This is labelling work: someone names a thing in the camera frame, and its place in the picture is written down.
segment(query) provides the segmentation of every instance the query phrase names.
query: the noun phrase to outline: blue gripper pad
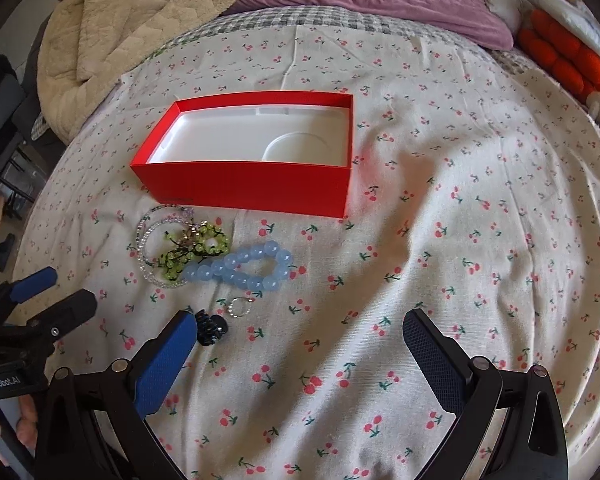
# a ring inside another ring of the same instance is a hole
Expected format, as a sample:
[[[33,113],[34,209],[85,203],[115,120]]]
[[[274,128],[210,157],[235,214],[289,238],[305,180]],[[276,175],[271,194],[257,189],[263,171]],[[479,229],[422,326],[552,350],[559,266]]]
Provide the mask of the blue gripper pad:
[[[24,303],[25,301],[40,294],[43,290],[54,286],[58,279],[58,273],[53,267],[45,267],[38,272],[15,282],[11,287],[9,298],[13,303]]]
[[[471,380],[469,357],[455,340],[444,337],[419,308],[404,316],[402,336],[442,409],[459,416]]]
[[[142,345],[132,359],[130,377],[136,384],[134,407],[141,418],[158,411],[197,336],[195,316],[181,310],[159,336]],[[139,370],[137,375],[133,373],[136,370]]]

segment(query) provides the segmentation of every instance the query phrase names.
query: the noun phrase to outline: blue bead bracelet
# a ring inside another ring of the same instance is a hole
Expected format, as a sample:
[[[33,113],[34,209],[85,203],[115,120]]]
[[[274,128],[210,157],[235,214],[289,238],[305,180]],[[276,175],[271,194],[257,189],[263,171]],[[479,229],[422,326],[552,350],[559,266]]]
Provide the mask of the blue bead bracelet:
[[[251,260],[261,260],[265,257],[275,259],[277,265],[269,276],[250,276],[246,272],[236,270],[238,265]],[[182,271],[182,277],[188,282],[199,280],[222,280],[243,290],[278,290],[284,280],[289,277],[289,265],[294,258],[289,251],[269,240],[249,248],[240,248],[235,253],[229,253],[219,258],[207,258],[200,263],[189,262]]]

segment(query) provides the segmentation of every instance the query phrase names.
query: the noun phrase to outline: orange plush toy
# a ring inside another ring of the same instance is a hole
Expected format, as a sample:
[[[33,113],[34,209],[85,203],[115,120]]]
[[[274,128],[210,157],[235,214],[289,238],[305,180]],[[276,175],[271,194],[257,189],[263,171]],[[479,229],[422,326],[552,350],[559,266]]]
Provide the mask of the orange plush toy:
[[[531,28],[521,28],[518,43],[542,68],[581,103],[600,92],[600,56],[584,45],[544,10],[531,13]]]

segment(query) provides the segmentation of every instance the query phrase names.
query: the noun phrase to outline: cherry print bed sheet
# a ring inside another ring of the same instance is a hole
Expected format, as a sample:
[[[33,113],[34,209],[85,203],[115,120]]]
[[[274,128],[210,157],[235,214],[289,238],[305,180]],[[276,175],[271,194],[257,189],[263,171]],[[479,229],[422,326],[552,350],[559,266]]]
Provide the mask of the cherry print bed sheet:
[[[577,462],[600,436],[600,131],[543,72],[510,75],[459,37],[273,26],[173,46],[126,74],[66,150],[18,256],[16,278],[59,274],[24,316],[80,287],[98,297],[48,368],[103,370],[177,309],[219,312],[239,295],[142,279],[134,231],[155,202],[128,164],[175,98],[254,89],[354,95],[348,212],[196,209],[233,247],[273,239],[295,261],[282,290],[248,292],[251,313],[194,348],[149,417],[184,474],[414,478],[452,423],[402,341],[414,307],[469,355],[547,367]]]

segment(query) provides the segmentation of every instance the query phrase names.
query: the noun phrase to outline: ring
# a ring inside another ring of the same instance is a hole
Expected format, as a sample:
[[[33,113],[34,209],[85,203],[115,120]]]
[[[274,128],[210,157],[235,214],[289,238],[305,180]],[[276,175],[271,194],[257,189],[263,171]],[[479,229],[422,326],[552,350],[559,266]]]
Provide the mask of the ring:
[[[234,312],[234,303],[235,303],[236,301],[238,301],[238,300],[241,300],[241,301],[246,301],[247,303],[253,303],[254,301],[256,301],[256,300],[254,300],[253,298],[244,298],[244,297],[242,297],[242,296],[239,296],[238,298],[233,298],[233,299],[232,299],[232,300],[229,302],[229,305],[228,305],[228,307],[226,308],[226,311],[229,313],[229,316],[231,316],[231,317],[242,317],[242,316],[246,316],[248,313],[250,313],[250,312],[251,312],[251,307],[250,307],[250,306],[247,306],[247,309],[246,309],[246,310],[243,310],[243,311],[242,311],[240,314],[236,314],[236,313]]]

